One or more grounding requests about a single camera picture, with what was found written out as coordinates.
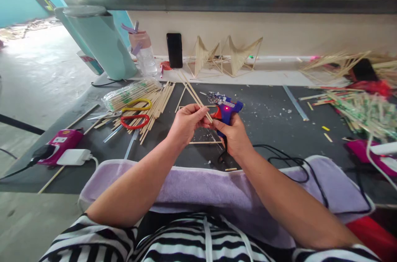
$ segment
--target hand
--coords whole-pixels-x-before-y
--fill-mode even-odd
[[[204,119],[204,127],[209,127],[214,130],[219,130],[227,137],[227,152],[234,157],[234,159],[238,161],[240,158],[243,158],[247,152],[254,150],[251,141],[248,138],[248,135],[245,131],[245,127],[243,121],[239,117],[237,113],[232,113],[232,117],[230,119],[230,126],[218,121],[216,119],[213,120],[213,124],[210,125],[210,121],[205,118]]]
[[[200,108],[197,104],[189,104],[181,108],[175,116],[167,138],[181,147],[188,145],[197,128],[209,127],[209,121],[204,124],[204,117],[208,110],[208,107]]]

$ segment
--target person's right hand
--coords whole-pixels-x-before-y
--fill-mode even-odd
[[[230,119],[230,126],[216,119],[214,119],[213,123],[210,124],[210,121],[205,118],[204,127],[211,128],[214,130],[219,130],[220,132],[226,135],[227,152],[232,157],[234,157],[236,161],[238,161],[239,158],[243,158],[247,152],[250,152],[254,149],[245,131],[243,121],[241,120],[241,118],[237,113],[232,114],[232,117]]]

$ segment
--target person's left hand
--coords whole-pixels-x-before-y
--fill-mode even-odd
[[[175,116],[167,138],[172,143],[185,147],[193,138],[194,130],[201,126],[209,127],[208,122],[204,123],[204,117],[208,111],[208,107],[200,108],[197,104],[189,104],[181,108]]]

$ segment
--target hot glue gun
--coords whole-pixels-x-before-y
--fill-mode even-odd
[[[230,126],[230,118],[233,112],[240,112],[243,109],[244,104],[240,101],[235,103],[232,99],[221,95],[220,93],[209,92],[207,93],[207,99],[210,103],[213,103],[218,107],[218,111],[215,113],[214,118],[220,120],[222,123]],[[219,131],[216,131],[219,137],[224,138],[225,135]]]

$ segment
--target white charger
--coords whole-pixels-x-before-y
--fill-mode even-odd
[[[96,167],[98,167],[98,160],[91,154],[91,151],[85,149],[68,149],[57,161],[58,165],[73,165],[81,166],[85,161],[93,159]]]

